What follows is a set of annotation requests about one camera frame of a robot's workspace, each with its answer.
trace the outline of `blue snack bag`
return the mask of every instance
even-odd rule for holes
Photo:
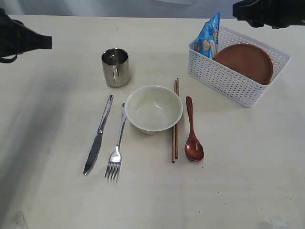
[[[195,51],[214,59],[218,47],[220,13],[216,13],[208,22],[206,22],[195,40]]]

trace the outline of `red spoon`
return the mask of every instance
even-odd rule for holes
[[[190,121],[190,134],[185,144],[184,150],[186,156],[191,161],[200,161],[203,159],[204,152],[202,145],[200,144],[194,133],[193,102],[192,102],[192,98],[189,96],[187,96],[185,100],[186,100],[187,113],[189,115],[189,121]]]

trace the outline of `brown plate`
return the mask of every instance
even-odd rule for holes
[[[251,44],[234,44],[221,50],[215,61],[260,83],[270,83],[273,64],[268,54]]]

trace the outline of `stainless steel cup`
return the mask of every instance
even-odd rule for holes
[[[106,83],[121,87],[130,80],[128,54],[123,49],[108,49],[102,54],[102,65]]]

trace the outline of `plastic basket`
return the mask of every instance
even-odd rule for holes
[[[273,63],[273,75],[268,85],[257,83],[194,51],[194,41],[189,45],[188,73],[190,76],[239,104],[245,107],[252,107],[287,65],[290,56],[227,27],[220,27],[218,51],[239,43],[258,46],[268,53]]]

